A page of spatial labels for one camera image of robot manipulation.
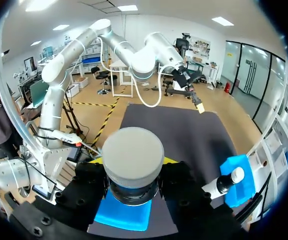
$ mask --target computer monitor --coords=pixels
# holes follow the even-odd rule
[[[30,86],[30,95],[34,107],[38,107],[42,104],[48,87],[49,85],[43,80],[39,80]]]

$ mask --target blue cloth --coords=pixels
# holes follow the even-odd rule
[[[95,221],[119,229],[146,231],[152,201],[140,206],[128,206],[118,201],[110,190],[100,203]]]
[[[253,172],[246,155],[227,158],[220,166],[220,171],[222,175],[228,175],[237,167],[241,167],[244,170],[245,177],[240,183],[232,186],[225,195],[225,203],[231,208],[238,207],[256,193]]]

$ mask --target chair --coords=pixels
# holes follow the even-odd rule
[[[104,95],[104,94],[108,94],[111,92],[111,89],[105,89],[105,83],[108,81],[108,74],[110,73],[110,71],[99,71],[99,67],[94,67],[92,68],[90,71],[93,74],[95,79],[100,79],[102,80],[102,89],[97,91],[97,94],[99,95]]]
[[[96,79],[100,79],[102,80],[102,89],[97,91],[97,94],[99,95],[104,95],[104,94],[108,94],[111,92],[111,89],[105,89],[105,82],[107,81],[108,75],[107,74],[100,74],[98,76],[96,76]]]

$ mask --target robotic arm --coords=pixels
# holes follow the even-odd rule
[[[63,99],[70,83],[66,69],[96,38],[101,38],[129,67],[131,76],[137,82],[146,82],[158,61],[173,69],[181,87],[191,85],[192,79],[184,67],[183,58],[159,32],[149,34],[145,38],[145,47],[136,51],[128,41],[112,31],[110,20],[98,20],[44,67],[42,79],[49,84],[49,89],[43,101],[38,135],[35,137],[43,151],[38,153],[38,157],[35,156],[36,152],[26,154],[29,165],[19,159],[0,164],[1,189],[11,191],[31,184],[40,186],[43,195],[53,192],[54,181],[69,154],[69,148],[64,147],[62,141],[71,137],[59,131]],[[80,138],[73,139],[72,143],[80,141]]]

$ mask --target glass door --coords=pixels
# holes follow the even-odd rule
[[[266,129],[274,114],[274,111],[276,110],[280,101],[282,101],[285,75],[286,63],[280,58],[273,56],[265,96],[256,116],[254,117],[255,123],[262,132]]]
[[[240,43],[226,42],[226,54],[220,82],[223,86],[229,82],[231,84],[230,89],[232,89],[237,74],[240,48]]]
[[[242,46],[238,76],[232,96],[253,118],[266,88],[270,53],[249,45]]]

